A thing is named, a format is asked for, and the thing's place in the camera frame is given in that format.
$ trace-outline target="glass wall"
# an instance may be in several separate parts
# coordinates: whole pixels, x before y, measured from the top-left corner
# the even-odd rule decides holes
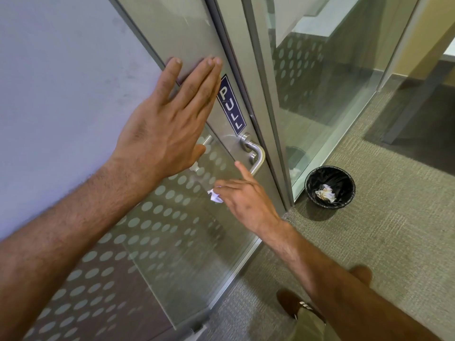
[[[289,1],[264,0],[270,48],[261,49],[296,199],[373,96],[418,0],[316,0],[284,37],[298,13]]]

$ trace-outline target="sticker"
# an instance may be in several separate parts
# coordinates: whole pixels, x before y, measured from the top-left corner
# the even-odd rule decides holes
[[[243,119],[242,112],[238,107],[237,100],[232,91],[231,84],[229,83],[228,75],[225,74],[221,78],[220,91],[217,95],[218,101],[226,114],[229,123],[234,129],[236,135],[240,135],[242,130],[247,126]]]

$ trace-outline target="crumpled tissue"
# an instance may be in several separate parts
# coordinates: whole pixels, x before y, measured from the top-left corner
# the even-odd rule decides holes
[[[223,203],[223,200],[221,200],[221,199],[218,197],[219,194],[215,194],[215,193],[213,192],[213,189],[209,190],[207,193],[208,193],[208,194],[211,194],[210,200],[212,200],[213,202],[216,202],[216,203]]]
[[[330,188],[327,184],[323,184],[324,189],[322,190],[317,190],[316,195],[324,201],[329,201],[330,203],[335,202],[335,194],[332,191],[332,188]]]

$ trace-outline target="person's right hand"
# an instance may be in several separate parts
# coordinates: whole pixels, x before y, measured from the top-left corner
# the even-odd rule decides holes
[[[213,191],[220,195],[234,216],[253,231],[258,237],[263,236],[281,222],[281,218],[264,188],[253,178],[248,169],[239,161],[235,166],[243,180],[217,180]]]
[[[170,99],[182,68],[180,59],[171,59],[151,96],[128,119],[106,164],[120,165],[142,193],[191,167],[206,150],[196,141],[216,100],[222,66],[219,57],[205,58]]]

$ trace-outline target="pants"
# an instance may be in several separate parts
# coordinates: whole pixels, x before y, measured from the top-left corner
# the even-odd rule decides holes
[[[324,325],[315,314],[300,308],[297,325],[288,341],[341,341],[333,328]]]

